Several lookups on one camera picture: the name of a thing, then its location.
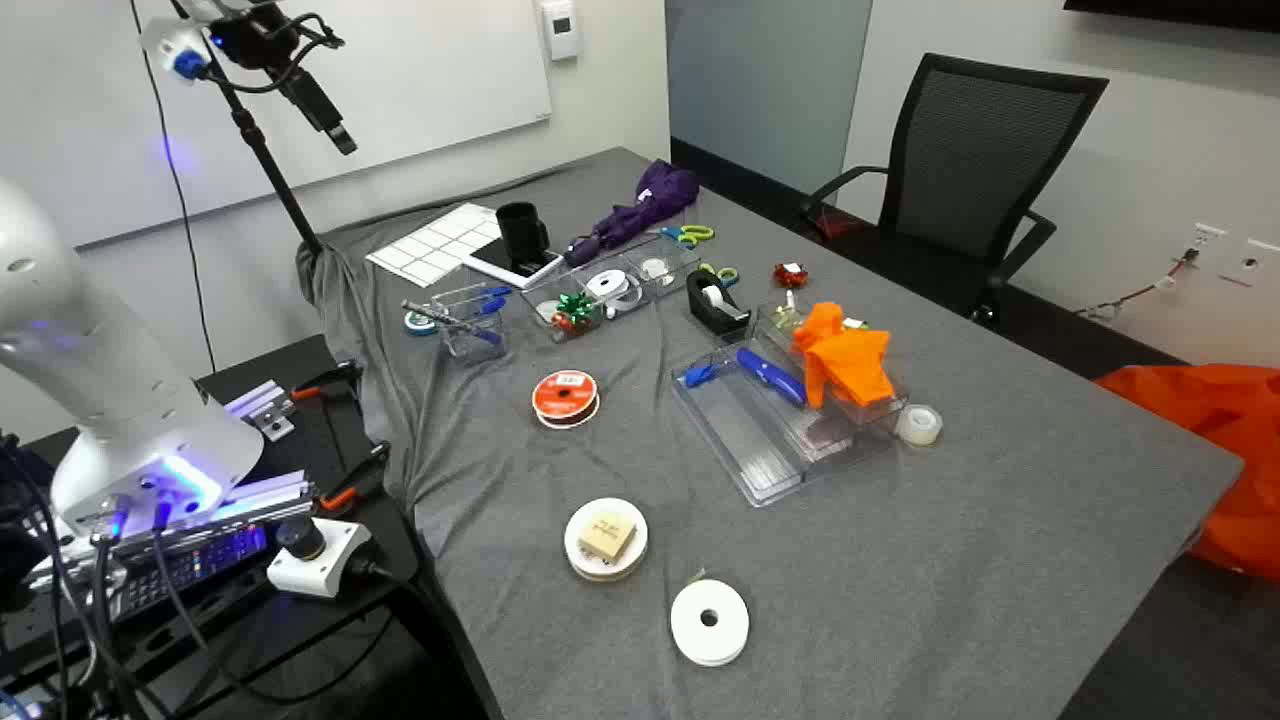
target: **office chair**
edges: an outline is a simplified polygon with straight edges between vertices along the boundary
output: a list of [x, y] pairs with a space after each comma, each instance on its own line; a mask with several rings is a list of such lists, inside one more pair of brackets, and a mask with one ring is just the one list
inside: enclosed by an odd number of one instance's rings
[[[1030, 205], [1107, 82], [925, 54], [893, 129], [888, 168], [852, 168], [809, 196], [801, 211], [829, 241], [814, 210], [854, 178], [887, 174], [879, 241], [923, 245], [931, 261], [956, 260], [952, 281], [979, 275], [968, 314], [995, 324], [1001, 288], [1057, 229]], [[1009, 252], [1023, 218], [1033, 225]], [[899, 274], [902, 284], [913, 279], [909, 266]]]

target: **chair armrest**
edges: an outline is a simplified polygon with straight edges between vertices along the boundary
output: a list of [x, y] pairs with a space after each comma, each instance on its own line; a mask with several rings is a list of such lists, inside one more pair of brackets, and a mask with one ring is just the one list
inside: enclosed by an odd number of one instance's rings
[[1027, 218], [1036, 224], [1032, 225], [1027, 237], [1014, 247], [1014, 251], [1005, 256], [1005, 261], [1000, 264], [1000, 268], [987, 277], [987, 287], [1004, 287], [1009, 282], [1009, 278], [1014, 277], [1014, 273], [1025, 265], [1032, 259], [1032, 255], [1036, 255], [1036, 251], [1044, 245], [1044, 241], [1057, 232], [1057, 225], [1039, 213], [1028, 210]]
[[827, 199], [828, 195], [836, 192], [837, 190], [849, 184], [854, 179], [858, 179], [859, 176], [864, 176], [867, 173], [888, 174], [888, 168], [877, 168], [874, 165], [858, 165], [856, 168], [850, 168], [849, 170], [841, 173], [838, 178], [819, 187], [817, 192], [806, 197], [804, 202], [800, 204], [800, 211], [805, 215], [809, 215], [810, 213], [813, 213], [813, 209], [817, 208], [819, 202]]

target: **black mug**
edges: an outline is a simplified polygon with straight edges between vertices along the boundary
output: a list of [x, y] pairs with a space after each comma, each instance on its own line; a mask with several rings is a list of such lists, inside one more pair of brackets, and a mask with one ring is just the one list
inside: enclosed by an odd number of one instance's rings
[[547, 225], [538, 219], [538, 208], [532, 202], [511, 202], [498, 208], [498, 227], [512, 263], [541, 265], [547, 261], [545, 254], [552, 241], [547, 236]]

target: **electrical outlet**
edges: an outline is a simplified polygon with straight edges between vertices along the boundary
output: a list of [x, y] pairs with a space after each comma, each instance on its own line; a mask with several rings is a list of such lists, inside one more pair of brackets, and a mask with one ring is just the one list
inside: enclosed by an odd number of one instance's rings
[[1280, 247], [1249, 240], [1222, 255], [1219, 275], [1245, 287], [1280, 277]]
[[1208, 254], [1222, 242], [1222, 238], [1228, 236], [1224, 229], [1215, 228], [1213, 225], [1206, 225], [1204, 223], [1196, 223], [1196, 233], [1192, 234], [1190, 240], [1180, 245], [1178, 249], [1178, 255], [1174, 260], [1181, 260], [1187, 255], [1188, 250], [1196, 250], [1199, 255], [1196, 260], [1192, 260], [1192, 265], [1203, 265], [1204, 259]]

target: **gray tablecloth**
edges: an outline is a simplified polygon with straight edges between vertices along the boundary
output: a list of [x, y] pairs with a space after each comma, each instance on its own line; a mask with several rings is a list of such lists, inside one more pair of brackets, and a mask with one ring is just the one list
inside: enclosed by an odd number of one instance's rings
[[[529, 200], [558, 245], [628, 202], [645, 160], [613, 150], [479, 200]], [[411, 507], [508, 719], [1055, 717], [1240, 469], [1234, 456], [705, 192], [705, 259], [744, 304], [799, 260], [804, 297], [892, 332], [888, 364], [946, 429], [753, 510], [677, 405], [668, 372], [712, 347], [684, 295], [553, 345], [512, 304], [512, 352], [465, 368], [401, 331], [426, 293], [362, 255], [439, 210], [329, 233], [310, 286], [335, 356], [369, 364], [371, 437]], [[1060, 218], [1069, 222], [1069, 218]], [[585, 427], [530, 413], [534, 383], [603, 386]], [[582, 503], [620, 496], [652, 544], [616, 585], [562, 550]], [[700, 569], [742, 594], [746, 650], [703, 669], [668, 628]]]

